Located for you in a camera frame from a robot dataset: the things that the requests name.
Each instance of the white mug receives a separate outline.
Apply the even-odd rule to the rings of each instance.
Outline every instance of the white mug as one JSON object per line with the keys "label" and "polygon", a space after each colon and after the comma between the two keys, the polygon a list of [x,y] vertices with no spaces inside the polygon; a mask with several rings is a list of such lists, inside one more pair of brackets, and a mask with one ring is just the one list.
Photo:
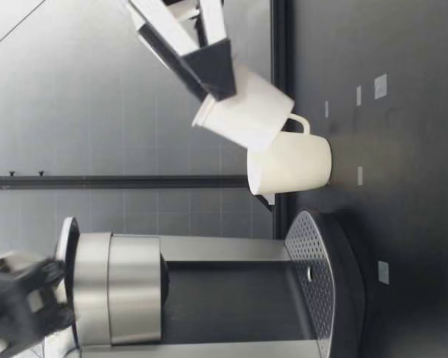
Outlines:
{"label": "white mug", "polygon": [[284,127],[293,100],[245,66],[234,65],[237,94],[217,102],[208,95],[193,121],[244,148],[269,147]]}
{"label": "white mug", "polygon": [[247,177],[252,194],[297,192],[325,186],[332,171],[330,144],[311,135],[307,119],[294,114],[303,133],[280,132],[264,151],[247,151]]}

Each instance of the black countertop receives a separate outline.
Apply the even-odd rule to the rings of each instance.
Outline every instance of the black countertop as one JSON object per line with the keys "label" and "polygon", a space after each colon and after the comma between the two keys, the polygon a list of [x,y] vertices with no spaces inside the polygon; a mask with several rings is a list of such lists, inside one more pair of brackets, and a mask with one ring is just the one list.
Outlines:
{"label": "black countertop", "polygon": [[330,184],[289,195],[289,219],[315,209],[346,231],[367,284],[364,357],[448,357],[448,0],[294,0],[287,22],[294,113],[333,154]]}

